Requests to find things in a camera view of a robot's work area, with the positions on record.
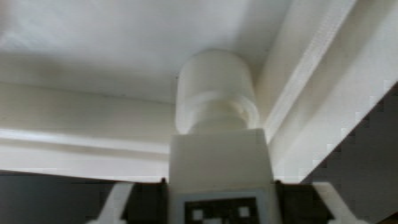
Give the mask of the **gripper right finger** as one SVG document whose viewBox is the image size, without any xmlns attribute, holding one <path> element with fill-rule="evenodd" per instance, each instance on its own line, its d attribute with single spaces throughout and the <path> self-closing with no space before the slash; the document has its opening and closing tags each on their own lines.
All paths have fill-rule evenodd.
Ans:
<svg viewBox="0 0 398 224">
<path fill-rule="evenodd" d="M 353 215 L 328 182 L 275 182 L 282 224 L 369 224 Z"/>
</svg>

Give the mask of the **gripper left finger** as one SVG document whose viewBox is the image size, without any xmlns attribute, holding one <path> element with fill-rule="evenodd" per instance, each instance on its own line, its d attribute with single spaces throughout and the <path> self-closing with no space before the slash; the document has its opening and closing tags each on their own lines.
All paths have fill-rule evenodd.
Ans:
<svg viewBox="0 0 398 224">
<path fill-rule="evenodd" d="M 167 182 L 119 182 L 97 218 L 87 224 L 167 224 Z"/>
</svg>

